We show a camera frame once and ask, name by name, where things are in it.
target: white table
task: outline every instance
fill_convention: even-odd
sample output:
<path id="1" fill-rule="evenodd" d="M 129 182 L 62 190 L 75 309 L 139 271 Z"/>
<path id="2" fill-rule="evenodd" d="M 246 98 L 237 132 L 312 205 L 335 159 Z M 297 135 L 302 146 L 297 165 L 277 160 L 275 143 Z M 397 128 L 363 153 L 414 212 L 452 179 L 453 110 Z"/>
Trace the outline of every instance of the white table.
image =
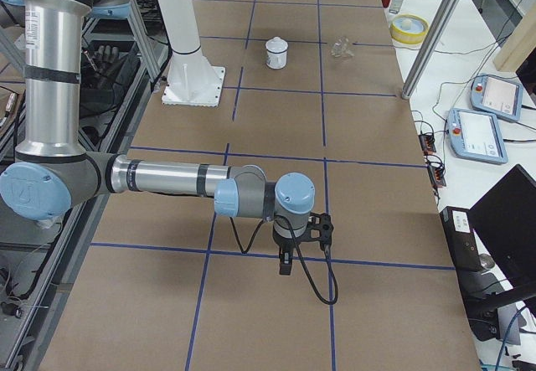
<path id="1" fill-rule="evenodd" d="M 441 0 L 405 0 L 400 13 L 412 13 L 418 15 L 428 23 L 431 23 Z M 388 21 L 394 15 L 385 11 Z M 445 32 L 441 36 L 440 42 L 436 46 L 436 51 L 441 52 L 468 52 L 474 49 L 481 49 L 493 44 L 493 37 L 487 25 L 477 11 L 472 0 L 461 0 L 448 23 Z M 405 46 L 394 42 L 395 47 L 410 47 L 418 49 L 419 46 Z M 495 48 L 495 45 L 471 54 L 442 54 L 436 52 L 426 67 L 425 73 L 420 79 L 414 94 L 411 96 L 411 108 L 420 111 L 425 121 L 428 121 L 435 129 L 440 131 L 444 127 L 444 121 L 432 111 L 432 106 L 437 102 L 441 83 L 443 82 L 466 82 L 475 76 L 475 71 L 487 54 Z M 492 59 L 497 55 L 499 49 L 495 49 L 489 59 L 482 66 L 479 73 L 495 74 L 506 78 L 515 76 L 514 73 L 500 73 L 495 69 Z M 413 64 L 417 51 L 409 49 L 397 49 L 397 58 L 400 71 L 405 79 Z M 466 85 L 443 85 L 441 99 L 436 111 L 445 117 L 453 107 L 471 108 L 469 92 L 471 83 Z M 523 92 L 523 104 L 533 106 L 526 91 Z M 414 118 L 420 119 L 420 115 L 414 112 Z M 536 126 L 536 111 L 522 109 L 520 122 Z M 500 121 L 502 137 L 507 139 L 535 139 L 536 132 L 524 127 Z M 427 125 L 423 125 L 423 131 L 429 131 Z M 481 162 L 474 162 L 457 158 L 453 155 L 450 143 L 447 140 L 443 143 L 443 134 L 435 134 L 435 146 L 437 155 L 444 158 L 446 164 L 446 188 L 440 188 L 441 200 L 438 209 L 441 211 L 445 206 L 459 206 L 470 208 L 479 198 L 482 197 L 495 183 L 506 174 L 515 164 L 520 163 L 533 178 L 536 178 L 536 144 L 507 144 L 508 163 L 503 165 L 493 165 Z M 480 241 L 479 252 L 486 252 Z M 495 276 L 504 279 L 502 272 L 495 267 Z M 503 282 L 505 289 L 511 288 L 508 282 Z M 528 318 L 528 311 L 523 313 Z M 528 319 L 528 330 L 536 330 L 532 320 Z M 522 334 L 522 345 L 520 347 L 509 348 L 510 354 L 521 353 L 520 360 L 536 363 L 536 336 Z M 501 343 L 497 340 L 481 343 L 475 339 L 477 351 L 484 363 L 495 364 L 498 350 Z M 511 357 L 502 358 L 502 365 L 511 366 Z"/>

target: ur robot arm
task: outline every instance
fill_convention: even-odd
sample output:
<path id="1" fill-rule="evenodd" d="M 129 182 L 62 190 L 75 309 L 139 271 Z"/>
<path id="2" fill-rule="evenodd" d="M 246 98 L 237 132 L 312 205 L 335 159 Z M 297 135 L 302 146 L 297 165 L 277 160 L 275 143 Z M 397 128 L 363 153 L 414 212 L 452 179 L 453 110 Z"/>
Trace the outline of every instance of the ur robot arm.
<path id="1" fill-rule="evenodd" d="M 26 135 L 16 147 L 17 161 L 0 175 L 0 194 L 13 211 L 47 221 L 104 193 L 194 195 L 213 198 L 218 215 L 273 221 L 282 275 L 291 273 L 294 250 L 306 269 L 302 242 L 319 243 L 328 260 L 333 226 L 329 215 L 312 213 L 315 188 L 303 174 L 289 173 L 274 183 L 256 166 L 149 162 L 86 152 L 77 137 L 83 18 L 90 12 L 127 15 L 129 0 L 24 3 Z"/>

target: black monitor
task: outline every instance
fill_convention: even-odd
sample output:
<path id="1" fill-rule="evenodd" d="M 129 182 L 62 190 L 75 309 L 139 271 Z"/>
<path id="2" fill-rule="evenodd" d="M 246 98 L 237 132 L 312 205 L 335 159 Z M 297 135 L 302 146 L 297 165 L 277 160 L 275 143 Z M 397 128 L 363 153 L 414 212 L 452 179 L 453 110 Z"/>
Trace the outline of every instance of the black monitor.
<path id="1" fill-rule="evenodd" d="M 468 212 L 469 222 L 514 290 L 536 316 L 536 181 L 516 165 Z"/>

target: white pillar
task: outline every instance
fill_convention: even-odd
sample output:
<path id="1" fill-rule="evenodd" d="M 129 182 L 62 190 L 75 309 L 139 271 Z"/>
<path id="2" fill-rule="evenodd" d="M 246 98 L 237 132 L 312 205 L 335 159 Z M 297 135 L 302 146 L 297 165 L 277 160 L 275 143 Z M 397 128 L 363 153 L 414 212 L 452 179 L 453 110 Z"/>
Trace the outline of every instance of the white pillar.
<path id="1" fill-rule="evenodd" d="M 162 101 L 169 105 L 217 106 L 225 68 L 203 56 L 192 0 L 158 0 L 173 49 Z"/>

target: aluminum pole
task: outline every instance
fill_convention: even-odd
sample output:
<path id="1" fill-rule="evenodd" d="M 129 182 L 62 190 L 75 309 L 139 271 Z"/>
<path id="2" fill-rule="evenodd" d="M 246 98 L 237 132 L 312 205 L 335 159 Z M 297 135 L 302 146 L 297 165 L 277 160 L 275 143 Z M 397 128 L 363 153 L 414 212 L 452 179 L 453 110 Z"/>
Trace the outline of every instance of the aluminum pole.
<path id="1" fill-rule="evenodd" d="M 404 83 L 404 88 L 402 89 L 403 99 L 409 99 L 413 94 L 413 91 L 419 83 L 419 79 L 422 76 L 422 73 L 425 71 L 428 61 L 430 61 L 430 58 L 436 49 L 436 45 L 439 42 L 439 39 L 441 38 L 441 35 L 443 34 L 443 31 L 445 30 L 445 27 L 448 24 L 456 5 L 458 4 L 458 1 L 459 0 L 441 1 L 441 5 L 437 10 L 434 21 L 430 26 L 430 30 L 426 35 L 425 41 L 423 42 L 422 47 L 415 58 L 415 62 L 411 67 L 410 73 L 408 74 L 408 77 Z"/>

